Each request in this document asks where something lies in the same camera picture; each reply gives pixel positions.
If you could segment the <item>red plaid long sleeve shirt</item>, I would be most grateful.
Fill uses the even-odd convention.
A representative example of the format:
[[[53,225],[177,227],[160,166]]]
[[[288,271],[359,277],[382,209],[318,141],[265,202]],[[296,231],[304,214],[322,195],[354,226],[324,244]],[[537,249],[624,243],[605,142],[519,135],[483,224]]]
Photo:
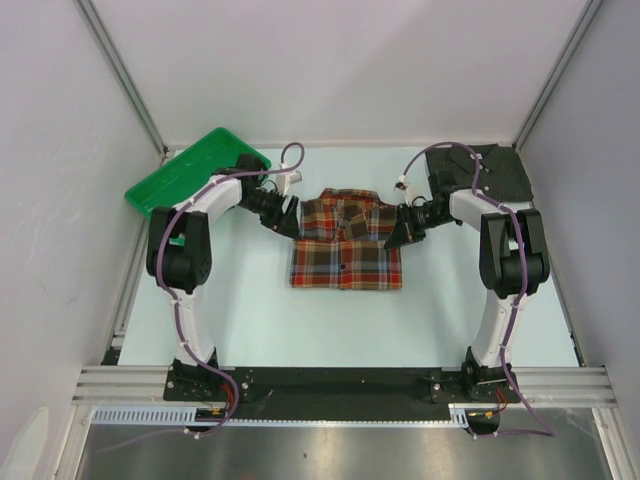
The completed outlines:
[[[396,207],[377,193],[326,188],[300,203],[300,238],[293,243],[293,288],[394,291],[402,288],[398,248],[387,250]]]

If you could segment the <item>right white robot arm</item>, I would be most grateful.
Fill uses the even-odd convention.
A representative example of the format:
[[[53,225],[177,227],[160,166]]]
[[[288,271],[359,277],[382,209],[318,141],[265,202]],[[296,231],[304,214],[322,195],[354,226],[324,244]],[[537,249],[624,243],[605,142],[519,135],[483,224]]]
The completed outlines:
[[[480,235],[479,274],[487,290],[480,327],[460,372],[437,372],[432,400],[500,401],[515,391],[511,354],[519,317],[550,276],[542,216],[536,209],[514,210],[459,186],[448,171],[431,174],[429,186],[431,199],[396,208],[396,224],[384,248],[420,242],[441,225],[467,224]]]

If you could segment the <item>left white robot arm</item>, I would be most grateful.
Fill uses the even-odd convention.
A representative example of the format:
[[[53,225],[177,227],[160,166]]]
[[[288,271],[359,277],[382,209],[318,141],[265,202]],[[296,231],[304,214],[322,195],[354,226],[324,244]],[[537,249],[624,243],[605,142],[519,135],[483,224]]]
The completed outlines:
[[[194,313],[197,289],[213,267],[210,227],[227,211],[240,207],[256,214],[262,226],[296,239],[299,199],[289,187],[301,181],[300,162],[281,161],[269,170],[261,158],[241,154],[232,167],[220,168],[204,186],[173,206],[153,209],[146,268],[168,296],[177,349],[172,363],[179,381],[197,398],[214,397],[221,383],[232,382],[218,366],[216,346]]]

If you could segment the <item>green plastic tray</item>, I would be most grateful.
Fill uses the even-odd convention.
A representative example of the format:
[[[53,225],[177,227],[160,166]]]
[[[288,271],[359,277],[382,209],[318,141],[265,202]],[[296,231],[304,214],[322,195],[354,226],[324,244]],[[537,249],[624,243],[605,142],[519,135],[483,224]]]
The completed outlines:
[[[192,197],[217,170],[231,168],[241,154],[271,161],[229,130],[212,130],[125,192],[125,199],[147,219],[156,207],[171,207]]]

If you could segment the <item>folded dark striped shirt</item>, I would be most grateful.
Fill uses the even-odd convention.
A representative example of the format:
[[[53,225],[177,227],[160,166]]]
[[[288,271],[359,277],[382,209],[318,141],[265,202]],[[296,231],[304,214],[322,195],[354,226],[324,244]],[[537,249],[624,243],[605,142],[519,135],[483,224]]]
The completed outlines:
[[[533,200],[531,183],[518,153],[498,144],[471,145],[479,156],[480,174],[476,188],[500,202],[526,203]],[[430,173],[448,171],[454,184],[470,189],[476,163],[463,147],[438,147],[426,154]]]

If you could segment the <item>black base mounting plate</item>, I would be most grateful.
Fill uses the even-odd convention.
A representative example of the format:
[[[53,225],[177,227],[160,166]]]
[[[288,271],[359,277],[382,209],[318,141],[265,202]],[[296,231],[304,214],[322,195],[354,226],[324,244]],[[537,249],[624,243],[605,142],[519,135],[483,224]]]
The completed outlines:
[[[452,404],[494,409],[518,404],[503,375],[486,380],[467,370],[440,368],[238,367],[215,375],[175,364],[163,398],[212,407],[219,419],[249,421],[423,422],[449,419]]]

